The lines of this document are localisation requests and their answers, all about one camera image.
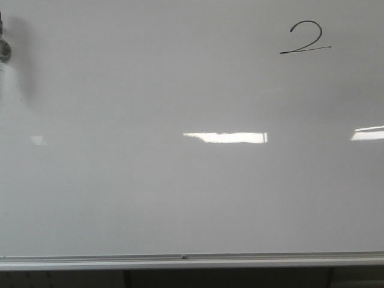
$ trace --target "white board surface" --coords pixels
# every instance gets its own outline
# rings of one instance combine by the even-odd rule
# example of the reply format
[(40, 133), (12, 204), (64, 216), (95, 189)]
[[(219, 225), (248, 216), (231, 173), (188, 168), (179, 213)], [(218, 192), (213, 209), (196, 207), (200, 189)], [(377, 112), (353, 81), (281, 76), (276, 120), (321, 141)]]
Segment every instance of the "white board surface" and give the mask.
[(384, 251), (383, 1), (0, 11), (0, 256)]

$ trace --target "metal frame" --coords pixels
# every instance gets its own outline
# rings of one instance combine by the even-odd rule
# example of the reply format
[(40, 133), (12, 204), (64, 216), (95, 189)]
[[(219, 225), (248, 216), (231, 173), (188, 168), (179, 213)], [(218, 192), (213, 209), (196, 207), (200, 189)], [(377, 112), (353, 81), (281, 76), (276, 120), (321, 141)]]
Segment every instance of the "metal frame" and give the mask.
[(3, 257), (0, 271), (384, 265), (384, 252)]

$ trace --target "dark object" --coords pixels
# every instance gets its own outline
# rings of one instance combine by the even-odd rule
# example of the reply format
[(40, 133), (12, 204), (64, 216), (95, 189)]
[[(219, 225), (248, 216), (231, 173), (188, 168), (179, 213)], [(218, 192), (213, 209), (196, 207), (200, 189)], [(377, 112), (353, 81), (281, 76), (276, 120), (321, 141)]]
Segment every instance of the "dark object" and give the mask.
[(311, 43), (308, 44), (308, 45), (302, 46), (301, 48), (298, 48), (298, 49), (295, 49), (295, 50), (292, 50), (292, 51), (280, 52), (280, 54), (288, 54), (288, 53), (294, 53), (294, 52), (311, 51), (311, 50), (318, 50), (318, 49), (331, 48), (331, 47), (332, 47), (332, 46), (324, 46), (324, 47), (319, 47), (319, 48), (312, 48), (312, 49), (305, 49), (305, 50), (303, 50), (304, 48), (307, 48), (307, 47), (311, 46), (312, 44), (318, 42), (318, 40), (319, 40), (319, 39), (321, 38), (321, 36), (323, 35), (323, 29), (322, 29), (322, 27), (321, 27), (318, 23), (316, 23), (315, 21), (311, 21), (311, 20), (300, 21), (300, 22), (294, 24), (294, 25), (292, 26), (292, 28), (289, 30), (289, 32), (292, 32), (292, 31), (296, 28), (296, 26), (298, 26), (298, 25), (301, 24), (301, 23), (305, 23), (305, 22), (314, 23), (315, 25), (317, 25), (317, 27), (319, 27), (319, 29), (320, 29), (320, 34), (319, 34), (319, 36), (316, 38), (316, 40), (314, 40), (313, 42), (311, 42)]
[(0, 61), (8, 61), (11, 58), (11, 52), (11, 46), (2, 37), (2, 20), (0, 12)]

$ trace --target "whiteboard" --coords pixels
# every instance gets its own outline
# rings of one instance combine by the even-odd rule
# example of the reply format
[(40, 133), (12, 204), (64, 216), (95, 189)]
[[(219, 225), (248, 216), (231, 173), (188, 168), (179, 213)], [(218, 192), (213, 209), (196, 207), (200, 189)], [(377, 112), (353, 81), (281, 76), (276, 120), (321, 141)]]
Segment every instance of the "whiteboard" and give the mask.
[(384, 2), (0, 10), (1, 263), (384, 251)]

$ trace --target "handwritten number 2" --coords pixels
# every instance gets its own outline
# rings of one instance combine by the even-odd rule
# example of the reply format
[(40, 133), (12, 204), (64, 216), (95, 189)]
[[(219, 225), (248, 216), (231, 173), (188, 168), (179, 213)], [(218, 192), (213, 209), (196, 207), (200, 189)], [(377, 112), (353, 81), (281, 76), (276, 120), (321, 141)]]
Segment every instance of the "handwritten number 2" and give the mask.
[(317, 27), (319, 27), (320, 29), (320, 34), (319, 36), (316, 38), (316, 40), (314, 40), (313, 42), (311, 42), (310, 44), (308, 45), (305, 45), (305, 46), (302, 46), (298, 49), (295, 49), (295, 50), (292, 50), (292, 51), (285, 51), (285, 52), (280, 52), (280, 54), (288, 54), (288, 53), (295, 53), (295, 52), (303, 52), (303, 51), (311, 51), (311, 50), (318, 50), (318, 49), (323, 49), (323, 48), (331, 48), (332, 46), (324, 46), (324, 47), (319, 47), (319, 48), (312, 48), (312, 49), (304, 49), (304, 48), (307, 48), (309, 46), (311, 46), (312, 44), (318, 42), (318, 40), (321, 38), (321, 36), (323, 35), (323, 29), (321, 28), (321, 26), (319, 24), (317, 24), (315, 21), (311, 21), (311, 20), (305, 20), (305, 21), (300, 21), (296, 24), (294, 24), (294, 26), (289, 30), (289, 32), (293, 32), (293, 30), (301, 23), (305, 23), (305, 22), (310, 22), (310, 23), (313, 23), (315, 24)]

